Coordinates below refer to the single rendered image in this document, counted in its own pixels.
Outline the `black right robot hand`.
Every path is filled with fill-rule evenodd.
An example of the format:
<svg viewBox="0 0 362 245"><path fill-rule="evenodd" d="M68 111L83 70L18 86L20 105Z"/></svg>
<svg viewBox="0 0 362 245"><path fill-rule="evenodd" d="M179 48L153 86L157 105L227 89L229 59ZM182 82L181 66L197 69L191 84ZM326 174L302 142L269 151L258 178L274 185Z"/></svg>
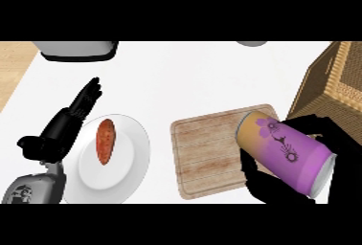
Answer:
<svg viewBox="0 0 362 245"><path fill-rule="evenodd" d="M327 117L308 115L281 123L320 141L337 154L333 173L324 186L330 189L328 203L331 205L362 204L362 145ZM243 149L241 162L247 189L261 201L268 204L312 204L315 202L315 198L297 192Z"/></svg>

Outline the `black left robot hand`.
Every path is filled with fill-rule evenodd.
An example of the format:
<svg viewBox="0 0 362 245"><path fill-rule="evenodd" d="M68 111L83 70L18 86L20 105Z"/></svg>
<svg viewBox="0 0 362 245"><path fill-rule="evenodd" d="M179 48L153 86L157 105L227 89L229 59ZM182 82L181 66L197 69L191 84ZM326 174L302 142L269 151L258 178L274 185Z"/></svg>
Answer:
<svg viewBox="0 0 362 245"><path fill-rule="evenodd" d="M57 163L67 156L83 127L83 121L102 96L99 78L82 89L71 105L60 110L40 136L24 136L17 145L29 160Z"/></svg>

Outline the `purple and orange can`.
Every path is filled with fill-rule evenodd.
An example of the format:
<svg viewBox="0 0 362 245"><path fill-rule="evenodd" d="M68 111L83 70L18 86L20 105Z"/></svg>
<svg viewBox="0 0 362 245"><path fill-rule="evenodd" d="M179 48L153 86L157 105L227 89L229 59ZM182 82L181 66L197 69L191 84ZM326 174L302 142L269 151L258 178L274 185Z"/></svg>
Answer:
<svg viewBox="0 0 362 245"><path fill-rule="evenodd" d="M317 198L337 159L328 147L261 111L249 112L241 119L237 142L284 183Z"/></svg>

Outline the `brown wicker basket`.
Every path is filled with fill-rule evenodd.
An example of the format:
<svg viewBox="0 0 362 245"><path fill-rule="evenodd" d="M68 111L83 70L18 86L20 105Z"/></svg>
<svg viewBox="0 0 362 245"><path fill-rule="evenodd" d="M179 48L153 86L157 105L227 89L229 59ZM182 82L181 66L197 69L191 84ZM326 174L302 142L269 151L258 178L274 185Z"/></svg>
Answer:
<svg viewBox="0 0 362 245"><path fill-rule="evenodd" d="M362 41L334 41L308 69L287 118L309 114L362 145Z"/></svg>

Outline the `wooden cutting board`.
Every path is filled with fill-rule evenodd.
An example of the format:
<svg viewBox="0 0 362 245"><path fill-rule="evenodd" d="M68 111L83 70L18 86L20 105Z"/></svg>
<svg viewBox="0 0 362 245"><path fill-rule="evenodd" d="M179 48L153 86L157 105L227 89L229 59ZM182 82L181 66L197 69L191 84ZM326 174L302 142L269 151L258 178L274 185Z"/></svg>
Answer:
<svg viewBox="0 0 362 245"><path fill-rule="evenodd" d="M278 118L269 104L213 113L172 123L172 140L181 197L187 200L246 186L235 133L252 111Z"/></svg>

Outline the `red sweet potato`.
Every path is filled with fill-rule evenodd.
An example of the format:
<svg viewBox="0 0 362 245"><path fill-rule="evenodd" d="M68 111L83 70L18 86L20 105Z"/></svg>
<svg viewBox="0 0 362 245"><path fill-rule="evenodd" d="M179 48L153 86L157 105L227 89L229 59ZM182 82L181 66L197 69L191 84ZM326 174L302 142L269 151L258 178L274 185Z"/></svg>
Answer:
<svg viewBox="0 0 362 245"><path fill-rule="evenodd" d="M111 119L105 119L97 132L97 153L102 165L105 165L113 156L116 145L116 125Z"/></svg>

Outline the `white plate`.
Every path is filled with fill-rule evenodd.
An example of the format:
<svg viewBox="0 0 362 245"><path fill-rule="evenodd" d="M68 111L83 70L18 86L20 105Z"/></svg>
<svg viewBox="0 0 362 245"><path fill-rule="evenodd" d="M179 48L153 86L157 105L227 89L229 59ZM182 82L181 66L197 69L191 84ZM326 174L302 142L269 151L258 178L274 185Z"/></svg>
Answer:
<svg viewBox="0 0 362 245"><path fill-rule="evenodd" d="M92 120L64 160L67 203L123 203L142 184L148 163L150 140L141 123L119 114Z"/></svg>

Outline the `grey and black appliance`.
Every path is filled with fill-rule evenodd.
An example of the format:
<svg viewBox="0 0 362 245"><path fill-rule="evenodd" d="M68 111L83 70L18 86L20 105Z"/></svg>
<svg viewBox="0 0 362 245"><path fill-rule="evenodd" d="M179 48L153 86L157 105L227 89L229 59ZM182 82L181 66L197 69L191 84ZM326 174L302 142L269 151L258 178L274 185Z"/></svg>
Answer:
<svg viewBox="0 0 362 245"><path fill-rule="evenodd" d="M34 41L49 61L97 62L116 56L117 41Z"/></svg>

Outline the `grey round object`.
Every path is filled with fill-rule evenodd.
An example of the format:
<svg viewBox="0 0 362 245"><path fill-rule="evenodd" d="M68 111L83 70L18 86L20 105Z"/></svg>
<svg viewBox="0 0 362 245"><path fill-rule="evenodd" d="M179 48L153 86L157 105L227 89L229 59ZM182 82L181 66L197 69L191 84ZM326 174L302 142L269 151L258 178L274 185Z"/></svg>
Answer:
<svg viewBox="0 0 362 245"><path fill-rule="evenodd" d="M247 47L261 47L268 43L268 41L237 41L237 42Z"/></svg>

